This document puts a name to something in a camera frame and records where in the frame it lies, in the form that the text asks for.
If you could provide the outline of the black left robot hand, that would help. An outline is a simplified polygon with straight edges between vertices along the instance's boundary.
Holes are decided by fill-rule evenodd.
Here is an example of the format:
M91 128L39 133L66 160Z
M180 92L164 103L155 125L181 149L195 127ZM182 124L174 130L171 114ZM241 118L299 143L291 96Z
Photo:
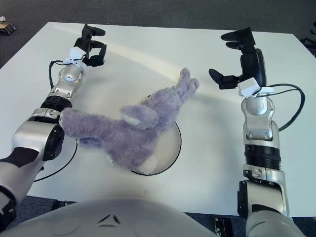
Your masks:
M86 66L98 67L104 65L107 45L102 42L92 40L92 37L104 36L105 34L106 32L100 28L89 26L87 24L84 25L81 37L76 40L74 47L78 47L84 51L84 58L82 61ZM100 49L99 54L90 57L89 53L94 48Z

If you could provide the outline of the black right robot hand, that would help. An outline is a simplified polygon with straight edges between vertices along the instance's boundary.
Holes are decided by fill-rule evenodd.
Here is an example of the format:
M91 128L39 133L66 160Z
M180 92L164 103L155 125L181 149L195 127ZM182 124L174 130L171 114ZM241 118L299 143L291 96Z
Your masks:
M267 85L265 62L263 53L255 48L255 40L251 29L245 28L221 35L221 40L231 49L241 51L240 64L242 74L240 76L224 76L215 69L209 69L209 75L219 85L221 90L234 89L237 84L247 79L254 78L260 87Z

